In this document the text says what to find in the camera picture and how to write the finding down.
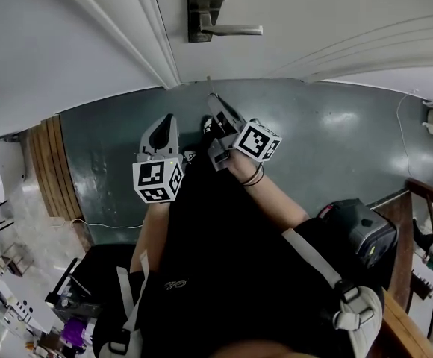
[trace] white wall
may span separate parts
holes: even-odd
[[[0,136],[157,85],[73,0],[0,0]]]
[[[397,92],[412,92],[412,95],[433,101],[433,67],[388,69],[377,72],[344,75],[326,81],[357,84]]]

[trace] black buckle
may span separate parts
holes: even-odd
[[[359,297],[359,288],[351,281],[342,279],[334,285],[334,290],[346,304]]]
[[[126,355],[129,343],[130,343],[130,332],[126,329],[122,329],[119,334],[113,335],[112,341],[109,342],[109,351],[114,354]],[[113,348],[112,344],[119,344],[123,346],[125,350],[123,351],[121,347]]]

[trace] white machine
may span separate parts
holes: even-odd
[[[224,161],[233,148],[258,163],[271,159],[281,137],[258,120],[247,122],[214,92],[208,95],[208,106],[219,127],[219,136],[208,149],[208,156],[217,171],[225,168]],[[134,189],[143,201],[175,200],[184,176],[183,157],[178,152],[177,120],[173,114],[167,114],[143,134],[137,162],[133,164]]]

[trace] black bracelet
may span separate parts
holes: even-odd
[[[251,187],[251,186],[254,186],[255,184],[258,184],[258,183],[261,182],[261,179],[263,179],[263,176],[264,176],[264,167],[263,167],[262,164],[260,164],[260,166],[261,166],[261,171],[263,172],[263,173],[261,174],[261,178],[259,178],[259,179],[258,179],[257,181],[255,181],[254,183],[251,183],[251,184],[244,184],[245,187]]]
[[[242,185],[246,185],[249,182],[251,182],[253,179],[255,179],[257,177],[257,175],[260,173],[261,168],[263,167],[263,165],[260,163],[258,165],[258,167],[256,168],[256,172],[252,175],[252,177],[250,179],[248,179],[245,183],[241,183]]]

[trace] green floor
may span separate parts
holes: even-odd
[[[408,176],[396,108],[403,94],[369,87],[289,79],[214,81],[215,90],[246,119],[258,117],[283,137],[265,172],[311,215],[344,198],[370,203]],[[141,224],[146,205],[133,189],[140,137],[167,113],[178,120],[181,147],[198,142],[209,114],[206,83],[151,89],[62,113],[72,179],[88,222]],[[427,109],[407,97],[399,116],[415,178],[433,184],[433,136],[421,125]],[[135,230],[91,227],[96,243],[134,242]]]

